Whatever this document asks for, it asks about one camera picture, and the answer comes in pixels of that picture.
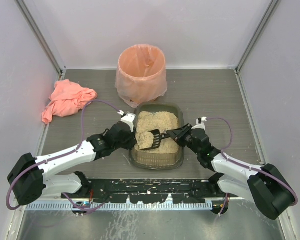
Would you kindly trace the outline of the dark green litter box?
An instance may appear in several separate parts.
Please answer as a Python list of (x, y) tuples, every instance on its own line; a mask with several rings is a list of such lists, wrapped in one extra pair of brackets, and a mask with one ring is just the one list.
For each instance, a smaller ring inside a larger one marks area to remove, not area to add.
[(181, 109), (174, 103), (146, 102), (135, 110), (136, 145), (129, 151), (130, 162), (139, 168), (172, 170), (182, 165), (184, 149), (168, 136), (184, 124)]

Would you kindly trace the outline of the black slotted litter scoop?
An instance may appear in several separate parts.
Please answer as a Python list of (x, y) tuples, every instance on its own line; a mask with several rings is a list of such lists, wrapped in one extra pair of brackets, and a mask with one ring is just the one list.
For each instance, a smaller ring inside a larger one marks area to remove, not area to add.
[(137, 136), (137, 146), (144, 151), (155, 150), (160, 147), (162, 140), (167, 138), (169, 136), (158, 129), (142, 132)]

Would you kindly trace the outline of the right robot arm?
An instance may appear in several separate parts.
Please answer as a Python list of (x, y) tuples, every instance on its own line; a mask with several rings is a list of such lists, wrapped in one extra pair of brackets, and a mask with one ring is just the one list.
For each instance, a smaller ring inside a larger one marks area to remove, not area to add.
[(215, 173), (210, 182), (216, 188), (254, 203), (268, 219), (276, 220), (298, 203), (295, 191), (274, 165), (248, 164), (230, 157), (211, 144), (204, 128), (188, 124), (166, 134), (195, 153), (202, 167)]

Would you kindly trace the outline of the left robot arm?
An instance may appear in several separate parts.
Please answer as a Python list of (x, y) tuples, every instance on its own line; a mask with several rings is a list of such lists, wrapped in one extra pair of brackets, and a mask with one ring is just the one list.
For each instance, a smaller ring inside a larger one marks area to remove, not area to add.
[(106, 158), (118, 149), (130, 150), (135, 144), (133, 122), (122, 119), (104, 133), (92, 135), (68, 149), (37, 157), (26, 153), (7, 176), (10, 188), (6, 205), (10, 210), (13, 209), (10, 205), (11, 194), (14, 194), (19, 206), (33, 203), (44, 195), (85, 195), (89, 191), (89, 181), (83, 173), (60, 173), (80, 164)]

